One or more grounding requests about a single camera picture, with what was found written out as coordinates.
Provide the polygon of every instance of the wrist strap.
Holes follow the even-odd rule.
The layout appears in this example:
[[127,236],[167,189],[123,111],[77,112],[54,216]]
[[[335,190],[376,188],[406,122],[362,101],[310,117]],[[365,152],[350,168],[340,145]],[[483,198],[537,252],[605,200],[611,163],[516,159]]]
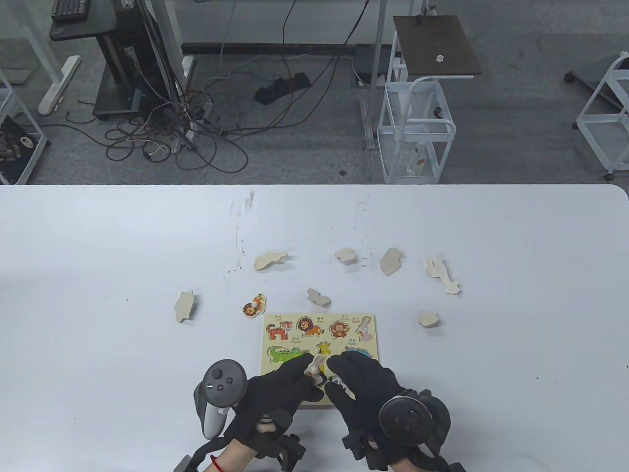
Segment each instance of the wrist strap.
[[214,464],[214,467],[216,467],[216,470],[218,470],[218,472],[225,472],[223,469],[221,469],[221,466],[218,465],[218,463],[216,462],[216,457],[214,457],[214,454],[210,454],[209,458],[212,460],[212,463]]

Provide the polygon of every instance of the wooden board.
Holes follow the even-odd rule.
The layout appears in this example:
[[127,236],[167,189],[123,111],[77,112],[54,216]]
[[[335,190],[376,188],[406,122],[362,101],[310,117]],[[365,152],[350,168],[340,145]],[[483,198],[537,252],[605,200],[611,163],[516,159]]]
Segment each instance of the wooden board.
[[[266,313],[262,335],[262,374],[276,370],[283,362],[304,352],[324,354],[328,358],[343,351],[358,351],[378,359],[376,320],[373,315]],[[328,369],[327,364],[323,373],[328,376],[328,380],[334,380],[334,372]],[[331,404],[328,397],[324,396],[322,401],[304,402],[302,407]]]

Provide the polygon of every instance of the blank puzzle piece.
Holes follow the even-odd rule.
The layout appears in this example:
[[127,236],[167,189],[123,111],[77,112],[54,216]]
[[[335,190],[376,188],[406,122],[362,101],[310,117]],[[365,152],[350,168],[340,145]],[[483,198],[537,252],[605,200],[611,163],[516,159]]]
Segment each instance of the blank puzzle piece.
[[445,264],[442,259],[428,259],[428,262],[426,263],[426,273],[435,279],[441,279],[441,282],[445,285],[446,293],[456,295],[461,291],[458,282],[450,280],[450,277],[448,276],[448,269],[445,268]]

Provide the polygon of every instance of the desk leg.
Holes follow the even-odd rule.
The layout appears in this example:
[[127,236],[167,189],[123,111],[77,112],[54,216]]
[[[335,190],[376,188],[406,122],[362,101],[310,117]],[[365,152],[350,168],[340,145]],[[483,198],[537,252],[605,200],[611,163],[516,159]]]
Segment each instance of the desk leg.
[[63,67],[59,67],[55,54],[52,52],[46,39],[41,35],[28,8],[22,0],[4,0],[9,7],[13,18],[17,22],[20,31],[26,37],[31,47],[37,54],[46,72],[52,80],[52,85],[39,105],[39,112],[48,115],[54,109],[59,97],[64,92],[81,62],[81,56],[70,56]]
[[387,0],[380,0],[380,12],[378,13],[378,27],[376,30],[376,44],[374,45],[374,63],[371,67],[371,81],[369,83],[369,104],[365,106],[361,101],[362,122],[365,128],[367,148],[375,149],[373,118],[376,106],[376,80],[378,78],[378,66],[380,65],[380,49],[382,48],[382,34],[384,33],[384,20],[387,13]]

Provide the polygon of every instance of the hand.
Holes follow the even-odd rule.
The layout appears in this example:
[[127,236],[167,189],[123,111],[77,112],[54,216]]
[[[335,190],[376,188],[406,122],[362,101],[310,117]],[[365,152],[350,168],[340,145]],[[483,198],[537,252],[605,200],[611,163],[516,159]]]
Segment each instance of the hand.
[[417,449],[390,440],[378,421],[382,406],[404,390],[390,369],[359,352],[343,352],[332,356],[328,359],[328,367],[356,397],[356,400],[352,400],[339,384],[328,382],[325,386],[325,393],[343,416],[350,433],[364,432],[369,445],[378,450],[378,455],[386,464],[397,463]]
[[236,416],[224,436],[250,446],[248,440],[256,431],[265,432],[272,439],[283,435],[301,402],[323,398],[313,378],[304,374],[313,358],[305,353],[286,361],[276,371],[250,378],[245,396],[233,407]]

